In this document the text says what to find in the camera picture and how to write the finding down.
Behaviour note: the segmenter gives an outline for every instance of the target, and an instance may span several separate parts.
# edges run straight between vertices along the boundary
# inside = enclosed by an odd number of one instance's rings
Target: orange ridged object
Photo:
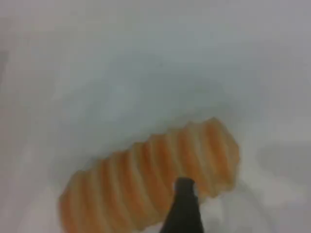
[[[66,233],[129,233],[166,217],[177,177],[195,180],[199,198],[235,185],[239,147],[212,118],[152,135],[125,151],[78,171],[59,198]]]

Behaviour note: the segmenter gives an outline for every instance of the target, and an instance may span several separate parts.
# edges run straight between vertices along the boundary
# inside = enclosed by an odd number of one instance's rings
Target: ridged snack
[[[177,177],[195,180],[199,198],[234,187],[239,147],[212,118],[152,135],[78,171],[59,198],[66,233],[129,233],[163,221]]]

